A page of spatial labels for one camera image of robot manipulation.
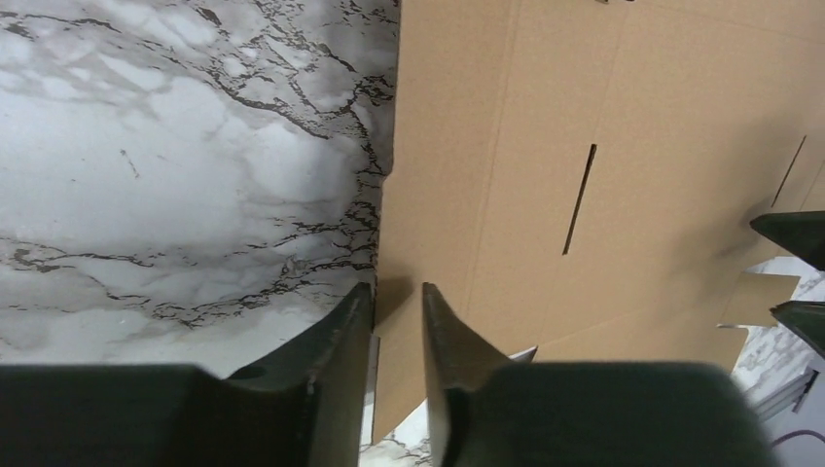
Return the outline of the brown cardboard box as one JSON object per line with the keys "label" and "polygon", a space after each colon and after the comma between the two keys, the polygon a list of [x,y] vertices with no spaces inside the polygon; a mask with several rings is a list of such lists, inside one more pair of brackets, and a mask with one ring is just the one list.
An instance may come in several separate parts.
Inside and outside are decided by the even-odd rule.
{"label": "brown cardboard box", "polygon": [[425,396],[421,295],[506,354],[731,369],[824,205],[820,1],[405,1],[374,435]]}

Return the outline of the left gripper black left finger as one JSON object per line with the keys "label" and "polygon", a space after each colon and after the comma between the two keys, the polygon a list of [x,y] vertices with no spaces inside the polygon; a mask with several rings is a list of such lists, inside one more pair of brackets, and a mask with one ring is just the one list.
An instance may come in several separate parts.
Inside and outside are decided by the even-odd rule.
{"label": "left gripper black left finger", "polygon": [[5,365],[5,466],[354,466],[374,302],[355,285],[320,321],[218,378],[183,364]]}

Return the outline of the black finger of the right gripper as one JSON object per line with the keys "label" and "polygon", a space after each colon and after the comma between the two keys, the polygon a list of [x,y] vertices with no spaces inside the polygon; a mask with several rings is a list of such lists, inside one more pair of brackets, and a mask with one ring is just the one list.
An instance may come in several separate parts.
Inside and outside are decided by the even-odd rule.
{"label": "black finger of the right gripper", "polygon": [[749,225],[811,267],[824,270],[823,211],[764,214],[751,220]]}
{"label": "black finger of the right gripper", "polygon": [[824,303],[789,301],[776,305],[771,315],[824,358]]}

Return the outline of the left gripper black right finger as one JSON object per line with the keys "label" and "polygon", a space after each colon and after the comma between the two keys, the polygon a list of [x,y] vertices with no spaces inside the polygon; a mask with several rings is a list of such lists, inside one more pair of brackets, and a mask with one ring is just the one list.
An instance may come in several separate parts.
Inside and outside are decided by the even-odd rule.
{"label": "left gripper black right finger", "polygon": [[774,466],[757,416],[693,362],[517,362],[422,287],[436,466]]}

